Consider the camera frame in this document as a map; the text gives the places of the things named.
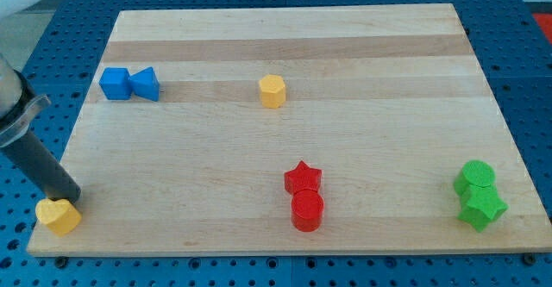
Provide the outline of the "robot arm with clear flange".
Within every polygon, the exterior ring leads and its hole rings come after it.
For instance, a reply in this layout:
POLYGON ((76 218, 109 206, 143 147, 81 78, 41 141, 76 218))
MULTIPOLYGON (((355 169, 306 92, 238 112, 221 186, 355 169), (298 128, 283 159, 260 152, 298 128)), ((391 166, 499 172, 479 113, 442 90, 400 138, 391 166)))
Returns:
POLYGON ((30 123, 51 105, 27 79, 1 56, 1 148, 23 137, 30 123))

